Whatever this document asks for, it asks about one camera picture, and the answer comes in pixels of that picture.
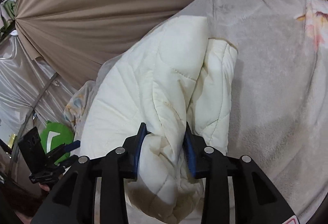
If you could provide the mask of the person's left hand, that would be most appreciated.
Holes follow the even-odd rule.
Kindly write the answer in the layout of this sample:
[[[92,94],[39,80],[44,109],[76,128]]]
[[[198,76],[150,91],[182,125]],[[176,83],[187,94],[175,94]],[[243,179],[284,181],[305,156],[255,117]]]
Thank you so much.
[[[39,184],[39,187],[47,192],[51,190],[48,185]]]

